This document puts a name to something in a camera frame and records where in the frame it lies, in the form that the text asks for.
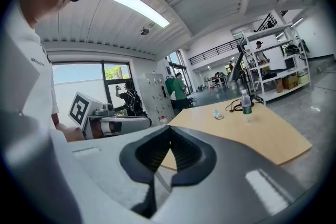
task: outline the concrete floor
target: concrete floor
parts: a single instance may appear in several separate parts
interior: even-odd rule
[[[311,86],[307,85],[267,102],[267,107],[296,128],[311,144],[312,149],[283,167],[293,174],[305,189],[318,182],[330,164],[330,156],[336,146],[336,64],[325,73],[316,74]],[[198,98],[195,106],[222,102],[241,96],[246,86],[233,83],[230,88],[205,89],[190,95]],[[163,179],[170,184],[173,171],[159,168]],[[155,179],[155,192],[158,207],[169,196],[169,188],[163,187]]]

